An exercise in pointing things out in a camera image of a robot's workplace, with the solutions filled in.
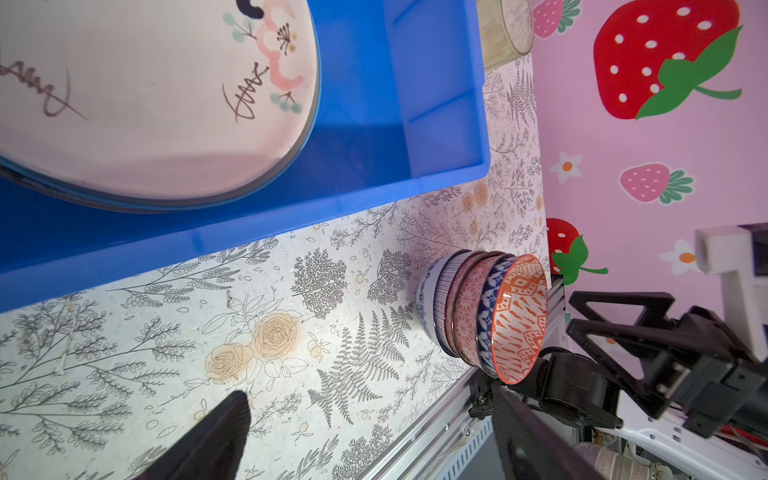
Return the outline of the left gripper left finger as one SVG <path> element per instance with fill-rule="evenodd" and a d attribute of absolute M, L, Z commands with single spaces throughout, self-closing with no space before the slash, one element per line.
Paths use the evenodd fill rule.
<path fill-rule="evenodd" d="M 233 391 L 136 479 L 234 479 L 250 423 L 247 395 Z"/>

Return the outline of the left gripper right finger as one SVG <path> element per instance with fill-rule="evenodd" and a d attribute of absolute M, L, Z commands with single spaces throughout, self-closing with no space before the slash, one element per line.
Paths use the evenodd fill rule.
<path fill-rule="evenodd" d="M 492 387 L 492 426 L 506 479 L 603 479 L 511 391 Z"/>

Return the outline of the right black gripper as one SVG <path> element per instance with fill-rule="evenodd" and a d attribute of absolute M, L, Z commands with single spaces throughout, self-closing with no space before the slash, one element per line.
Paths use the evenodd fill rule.
<path fill-rule="evenodd" d="M 767 436 L 767 362 L 759 361 L 714 312 L 694 306 L 678 321 L 665 292 L 575 291 L 567 333 L 649 417 L 670 407 L 684 427 L 709 438 L 723 426 Z M 655 331 L 649 342 L 644 333 Z M 641 364 L 636 378 L 594 337 L 616 340 Z"/>

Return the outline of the orange patterned upturned bowl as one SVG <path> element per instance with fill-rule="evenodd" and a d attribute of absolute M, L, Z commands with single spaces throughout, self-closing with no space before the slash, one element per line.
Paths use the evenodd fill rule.
<path fill-rule="evenodd" d="M 537 257 L 523 255 L 504 274 L 494 307 L 491 355 L 503 383 L 516 385 L 531 372 L 547 323 L 545 270 Z"/>

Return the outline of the cream floral plate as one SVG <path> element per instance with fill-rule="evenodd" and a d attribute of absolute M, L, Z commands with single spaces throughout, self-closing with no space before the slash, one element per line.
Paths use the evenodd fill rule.
<path fill-rule="evenodd" d="M 316 109 L 305 1 L 5 1 L 1 158 L 140 198 L 258 179 Z"/>

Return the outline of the blue patterned bowl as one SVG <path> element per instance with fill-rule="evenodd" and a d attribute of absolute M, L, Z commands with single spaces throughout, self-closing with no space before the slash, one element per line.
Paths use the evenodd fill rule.
<path fill-rule="evenodd" d="M 478 303 L 476 347 L 480 369 L 492 378 L 497 378 L 491 354 L 491 330 L 496 301 L 503 279 L 516 259 L 515 255 L 505 254 L 496 260 L 483 283 Z"/>

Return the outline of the purple striped bowl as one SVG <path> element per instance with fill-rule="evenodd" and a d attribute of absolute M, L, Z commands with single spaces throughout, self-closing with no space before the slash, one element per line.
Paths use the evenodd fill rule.
<path fill-rule="evenodd" d="M 430 279 L 432 280 L 434 287 L 433 306 L 431 309 L 432 330 L 434 331 L 434 337 L 441 348 L 452 357 L 456 357 L 456 354 L 449 346 L 445 326 L 448 294 L 454 283 L 458 269 L 471 254 L 471 250 L 459 250 L 450 255 L 441 257 L 434 262 L 431 268 Z"/>

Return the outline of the pink floral bowl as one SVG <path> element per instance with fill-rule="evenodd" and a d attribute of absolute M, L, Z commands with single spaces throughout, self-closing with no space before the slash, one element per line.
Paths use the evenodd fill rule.
<path fill-rule="evenodd" d="M 500 251 L 486 252 L 468 271 L 462 281 L 454 312 L 454 340 L 461 359 L 480 368 L 476 347 L 477 310 L 483 283 Z"/>

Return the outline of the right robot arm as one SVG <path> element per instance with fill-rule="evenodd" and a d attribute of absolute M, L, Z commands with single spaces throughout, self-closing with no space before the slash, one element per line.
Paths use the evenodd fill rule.
<path fill-rule="evenodd" d="M 587 479 L 587 464 L 542 422 L 549 415 L 572 427 L 615 430 L 644 448 L 674 443 L 690 453 L 692 474 L 734 474 L 723 455 L 706 448 L 723 427 L 744 437 L 767 435 L 767 364 L 758 360 L 712 311 L 694 306 L 667 313 L 663 292 L 574 293 L 579 312 L 567 328 L 581 354 L 558 348 L 537 359 L 511 385 L 480 375 L 469 414 L 490 419 L 510 479 Z M 681 440 L 684 429 L 703 447 Z"/>

